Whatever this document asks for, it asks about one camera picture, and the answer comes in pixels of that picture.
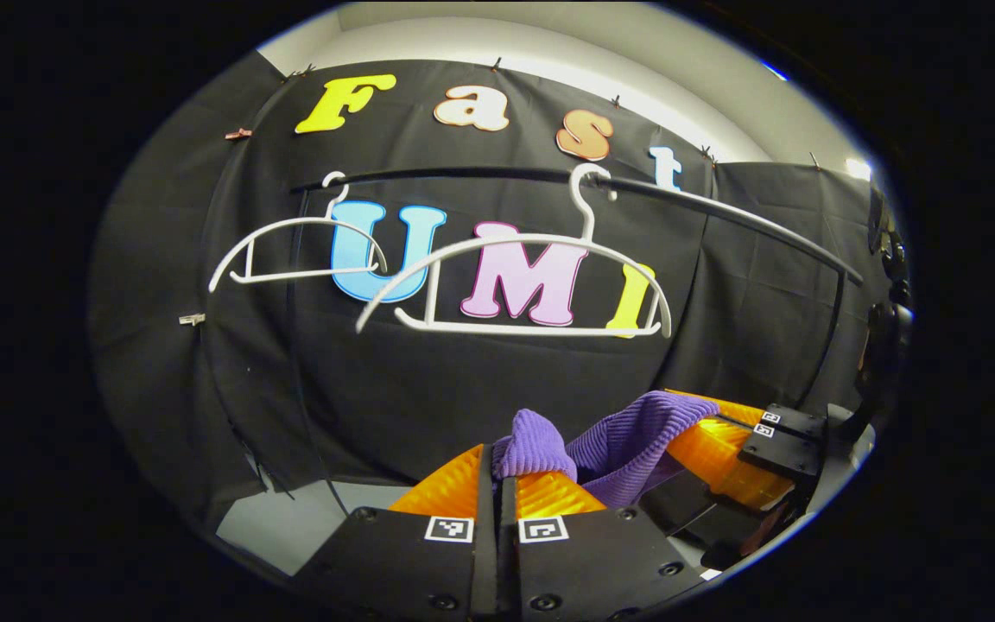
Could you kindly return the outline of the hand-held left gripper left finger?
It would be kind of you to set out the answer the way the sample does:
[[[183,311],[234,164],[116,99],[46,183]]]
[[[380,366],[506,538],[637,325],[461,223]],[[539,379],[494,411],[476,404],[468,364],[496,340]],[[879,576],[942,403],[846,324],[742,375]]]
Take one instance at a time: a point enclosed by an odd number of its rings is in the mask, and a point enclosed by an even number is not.
[[[498,619],[492,449],[478,445],[388,509],[360,505],[294,574],[346,621]]]

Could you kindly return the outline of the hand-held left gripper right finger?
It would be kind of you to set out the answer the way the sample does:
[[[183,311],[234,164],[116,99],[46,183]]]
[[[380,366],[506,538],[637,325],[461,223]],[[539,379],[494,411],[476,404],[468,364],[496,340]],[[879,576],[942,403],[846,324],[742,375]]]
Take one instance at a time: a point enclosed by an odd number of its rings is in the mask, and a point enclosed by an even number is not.
[[[503,621],[644,621],[707,581],[646,511],[558,470],[505,478],[500,508]]]

